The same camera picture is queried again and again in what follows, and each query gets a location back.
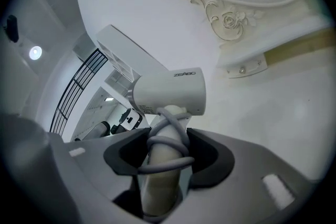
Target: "gray cable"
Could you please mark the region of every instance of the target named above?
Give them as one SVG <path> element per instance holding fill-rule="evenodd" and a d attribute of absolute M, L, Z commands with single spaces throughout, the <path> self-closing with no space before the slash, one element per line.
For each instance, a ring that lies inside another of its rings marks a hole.
<path fill-rule="evenodd" d="M 189 137 L 179 120 L 187 119 L 191 117 L 190 113 L 181 113 L 178 115 L 171 114 L 168 110 L 164 108 L 158 108 L 158 115 L 163 115 L 166 119 L 159 122 L 150 132 L 149 139 L 147 140 L 147 146 L 149 151 L 151 150 L 151 146 L 154 144 L 164 144 L 172 147 L 173 149 L 179 151 L 183 158 L 173 159 L 171 161 L 167 161 L 165 163 L 155 164 L 155 165 L 145 165 L 138 168 L 139 174 L 156 174 L 161 172 L 172 171 L 176 169 L 183 169 L 190 166 L 195 159 L 193 157 L 189 157 Z M 178 134 L 181 137 L 181 142 L 166 136 L 156 136 L 157 133 L 163 129 L 164 127 L 171 124 Z"/>

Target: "black metal railing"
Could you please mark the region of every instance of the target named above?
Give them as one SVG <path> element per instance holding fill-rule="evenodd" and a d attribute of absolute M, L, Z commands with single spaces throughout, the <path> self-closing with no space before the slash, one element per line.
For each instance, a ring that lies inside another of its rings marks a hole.
<path fill-rule="evenodd" d="M 107 57 L 96 49 L 77 70 L 67 85 L 61 99 L 58 102 L 53 121 L 51 122 L 50 132 L 62 136 L 64 127 L 68 121 L 78 98 L 82 94 L 93 76 L 108 61 Z"/>

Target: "coiled cord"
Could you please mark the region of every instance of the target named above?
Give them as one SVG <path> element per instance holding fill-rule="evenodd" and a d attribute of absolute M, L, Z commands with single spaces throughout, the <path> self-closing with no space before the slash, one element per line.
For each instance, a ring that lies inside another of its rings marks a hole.
<path fill-rule="evenodd" d="M 190 146 L 189 137 L 184 128 L 182 127 L 182 125 L 179 123 L 179 120 L 187 119 L 191 117 L 191 114 L 181 113 L 178 115 L 173 115 L 164 108 L 158 108 L 157 113 L 158 115 L 163 115 L 165 119 L 160 121 L 149 133 L 149 139 L 147 140 L 147 147 L 149 152 L 151 150 L 152 145 L 164 144 L 179 151 L 183 157 L 173 159 L 165 163 L 141 166 L 138 168 L 140 174 L 148 175 L 148 174 L 156 174 L 161 172 L 172 171 L 176 169 L 183 169 L 190 166 L 195 161 L 193 157 L 189 157 L 189 150 L 188 150 Z M 181 137 L 181 141 L 166 136 L 156 136 L 161 129 L 168 126 L 169 124 L 171 124 L 176 129 L 176 131 Z"/>

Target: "ceiling light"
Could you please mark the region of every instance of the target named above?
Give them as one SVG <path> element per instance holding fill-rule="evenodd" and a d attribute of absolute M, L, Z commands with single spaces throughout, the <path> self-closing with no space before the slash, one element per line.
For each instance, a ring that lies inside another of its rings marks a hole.
<path fill-rule="evenodd" d="M 42 49 L 39 46 L 31 48 L 29 51 L 29 57 L 31 58 L 31 60 L 37 60 L 38 58 L 41 57 L 41 55 L 42 55 Z"/>

